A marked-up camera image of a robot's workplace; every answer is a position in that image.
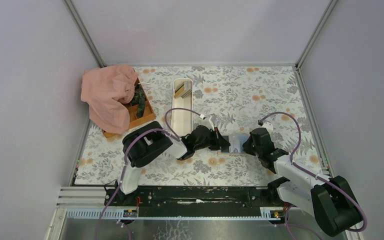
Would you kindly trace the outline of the silver VIP card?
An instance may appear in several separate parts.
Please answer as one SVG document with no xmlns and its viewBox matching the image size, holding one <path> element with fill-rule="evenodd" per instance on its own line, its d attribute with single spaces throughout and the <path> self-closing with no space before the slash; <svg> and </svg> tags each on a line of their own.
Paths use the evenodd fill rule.
<svg viewBox="0 0 384 240">
<path fill-rule="evenodd" d="M 243 144 L 247 141 L 248 137 L 245 134 L 231 134 L 229 135 L 230 150 L 229 153 L 241 154 L 243 152 Z"/>
</svg>

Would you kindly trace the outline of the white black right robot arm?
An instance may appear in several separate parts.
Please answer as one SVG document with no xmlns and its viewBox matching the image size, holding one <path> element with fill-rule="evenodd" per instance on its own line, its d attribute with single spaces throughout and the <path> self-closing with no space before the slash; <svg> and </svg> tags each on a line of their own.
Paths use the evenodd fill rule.
<svg viewBox="0 0 384 240">
<path fill-rule="evenodd" d="M 294 205 L 312 215 L 320 229 L 330 237 L 363 223 L 367 217 L 358 204 L 347 180 L 341 176 L 316 174 L 292 160 L 292 154 L 276 148 L 269 131 L 256 128 L 242 145 L 243 151 L 255 156 L 262 166 L 280 178 L 268 183 L 267 201 L 273 206 Z"/>
</svg>

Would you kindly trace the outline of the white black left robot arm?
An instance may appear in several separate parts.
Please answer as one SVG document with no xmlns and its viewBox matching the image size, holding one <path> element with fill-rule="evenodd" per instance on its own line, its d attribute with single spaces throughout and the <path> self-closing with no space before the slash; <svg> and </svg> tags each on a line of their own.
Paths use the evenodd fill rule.
<svg viewBox="0 0 384 240">
<path fill-rule="evenodd" d="M 216 127 L 198 125 L 191 133 L 176 138 L 152 121 L 126 135 L 123 140 L 125 167 L 122 170 L 116 199 L 124 206 L 135 200 L 142 168 L 163 153 L 177 160 L 187 160 L 201 149 L 219 151 L 231 144 Z"/>
</svg>

